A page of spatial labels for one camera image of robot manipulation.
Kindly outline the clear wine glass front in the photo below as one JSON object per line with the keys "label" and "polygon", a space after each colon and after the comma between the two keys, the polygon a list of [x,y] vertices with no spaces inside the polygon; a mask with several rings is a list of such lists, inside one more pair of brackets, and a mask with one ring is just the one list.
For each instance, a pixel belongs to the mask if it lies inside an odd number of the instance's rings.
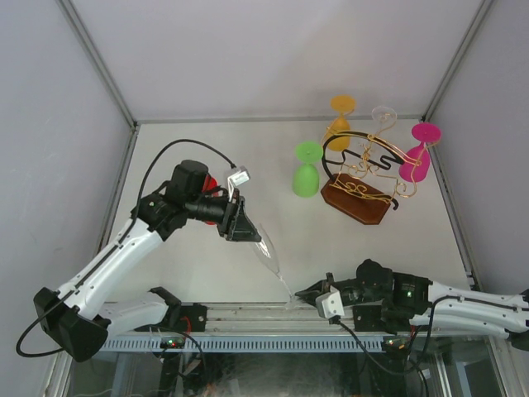
{"label": "clear wine glass front", "polygon": [[268,233],[261,223],[256,225],[256,230],[260,235],[260,241],[254,242],[252,249],[257,256],[260,263],[266,267],[280,282],[288,293],[288,302],[284,305],[286,310],[295,310],[299,308],[299,300],[290,289],[288,283],[284,279],[280,268],[279,257],[275,250],[274,244],[271,241]]}

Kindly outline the clear wine glass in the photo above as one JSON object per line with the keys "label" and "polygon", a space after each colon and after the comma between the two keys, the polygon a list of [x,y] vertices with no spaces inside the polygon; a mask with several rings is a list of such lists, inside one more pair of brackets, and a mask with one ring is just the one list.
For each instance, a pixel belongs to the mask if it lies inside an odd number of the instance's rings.
{"label": "clear wine glass", "polygon": [[398,120],[398,115],[394,109],[386,106],[378,106],[371,112],[372,119],[377,124],[374,137],[380,136],[383,132],[393,128]]}
{"label": "clear wine glass", "polygon": [[261,223],[256,225],[256,230],[260,235],[260,241],[254,242],[252,249],[257,256],[260,263],[266,267],[280,282],[288,293],[288,302],[284,305],[286,310],[295,310],[299,308],[299,300],[290,289],[288,283],[284,279],[280,268],[279,257],[275,250],[274,244],[271,241],[268,233]]}

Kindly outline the red wine glass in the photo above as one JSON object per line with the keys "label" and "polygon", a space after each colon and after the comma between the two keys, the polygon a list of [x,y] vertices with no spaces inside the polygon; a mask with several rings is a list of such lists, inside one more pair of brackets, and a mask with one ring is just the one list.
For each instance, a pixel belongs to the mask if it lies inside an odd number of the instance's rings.
{"label": "red wine glass", "polygon": [[220,195],[220,191],[215,190],[215,188],[218,186],[217,180],[209,175],[205,181],[203,186],[203,192],[209,192],[211,196],[218,197]]}

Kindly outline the green wine glass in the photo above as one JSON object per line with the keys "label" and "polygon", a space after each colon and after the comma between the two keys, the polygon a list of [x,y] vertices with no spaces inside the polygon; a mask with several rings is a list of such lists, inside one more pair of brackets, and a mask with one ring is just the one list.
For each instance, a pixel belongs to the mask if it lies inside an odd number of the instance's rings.
{"label": "green wine glass", "polygon": [[315,141],[305,141],[296,146],[295,155],[300,166],[293,175],[293,192],[301,198],[311,198],[319,190],[319,172],[316,163],[323,156],[322,146]]}

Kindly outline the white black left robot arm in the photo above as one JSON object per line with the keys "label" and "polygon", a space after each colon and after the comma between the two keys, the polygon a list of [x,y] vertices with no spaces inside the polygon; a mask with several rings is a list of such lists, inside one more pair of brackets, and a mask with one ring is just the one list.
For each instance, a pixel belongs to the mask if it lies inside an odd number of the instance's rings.
{"label": "white black left robot arm", "polygon": [[76,362],[95,356],[110,337],[145,326],[170,331],[179,325],[182,303],[163,287],[128,302],[110,303],[107,298],[130,270],[187,221],[214,224],[228,242],[261,241],[238,189],[250,179],[247,169],[233,167],[226,187],[208,189],[209,177],[201,162],[176,165],[171,179],[140,198],[124,228],[75,277],[57,290],[36,293],[37,322]]}

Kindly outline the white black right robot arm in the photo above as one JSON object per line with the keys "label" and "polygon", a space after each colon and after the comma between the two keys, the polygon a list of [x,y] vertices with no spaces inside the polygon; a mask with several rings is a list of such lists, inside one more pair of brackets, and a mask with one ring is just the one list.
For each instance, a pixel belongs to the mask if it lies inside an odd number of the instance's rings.
{"label": "white black right robot arm", "polygon": [[494,335],[517,350],[528,350],[528,292],[490,294],[458,289],[426,277],[395,272],[364,260],[355,278],[336,281],[331,272],[294,296],[320,317],[343,317],[346,307],[378,304],[384,331],[408,326],[453,328]]}

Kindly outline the brown wooden rack base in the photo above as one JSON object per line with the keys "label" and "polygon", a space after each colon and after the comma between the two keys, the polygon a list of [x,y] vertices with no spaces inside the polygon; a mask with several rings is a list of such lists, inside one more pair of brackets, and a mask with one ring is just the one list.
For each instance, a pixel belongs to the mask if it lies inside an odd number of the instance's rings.
{"label": "brown wooden rack base", "polygon": [[364,225],[379,225],[390,208],[389,203],[359,198],[332,187],[330,179],[322,188],[321,195],[328,205]]}

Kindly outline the pink wine glass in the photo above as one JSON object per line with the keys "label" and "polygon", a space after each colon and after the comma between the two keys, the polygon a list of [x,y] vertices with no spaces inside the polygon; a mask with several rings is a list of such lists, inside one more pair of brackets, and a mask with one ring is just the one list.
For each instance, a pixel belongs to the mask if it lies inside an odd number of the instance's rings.
{"label": "pink wine glass", "polygon": [[399,175],[409,183],[422,182],[431,165],[428,148],[441,140],[441,129],[432,123],[421,122],[412,128],[412,136],[419,144],[406,153],[406,160],[399,168]]}

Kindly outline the yellow wine glass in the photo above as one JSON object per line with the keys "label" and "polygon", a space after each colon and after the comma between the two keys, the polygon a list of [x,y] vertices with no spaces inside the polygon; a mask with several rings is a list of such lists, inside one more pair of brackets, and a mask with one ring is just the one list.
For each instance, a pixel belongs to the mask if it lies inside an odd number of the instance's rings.
{"label": "yellow wine glass", "polygon": [[356,101],[350,95],[342,94],[335,96],[331,100],[331,109],[334,110],[338,116],[330,124],[324,136],[324,142],[327,144],[327,149],[330,151],[343,151],[350,145],[350,138],[348,136],[341,136],[333,139],[338,133],[347,132],[350,130],[350,124],[346,117],[355,110]]}

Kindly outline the clear wine glass back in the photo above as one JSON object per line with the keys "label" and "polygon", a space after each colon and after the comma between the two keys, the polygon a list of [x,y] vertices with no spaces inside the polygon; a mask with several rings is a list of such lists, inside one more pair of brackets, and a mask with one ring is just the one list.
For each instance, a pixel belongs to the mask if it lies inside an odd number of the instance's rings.
{"label": "clear wine glass back", "polygon": [[394,109],[386,106],[378,106],[371,112],[372,119],[377,124],[374,137],[380,136],[383,132],[393,128],[398,120],[398,115]]}

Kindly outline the aluminium mounting rail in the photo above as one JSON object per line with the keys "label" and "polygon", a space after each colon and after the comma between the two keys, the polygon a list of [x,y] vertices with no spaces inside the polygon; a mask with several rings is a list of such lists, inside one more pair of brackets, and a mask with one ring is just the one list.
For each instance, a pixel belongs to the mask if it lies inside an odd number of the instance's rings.
{"label": "aluminium mounting rail", "polygon": [[179,331],[193,335],[338,335],[345,330],[321,318],[307,304],[207,303],[206,312],[180,320]]}

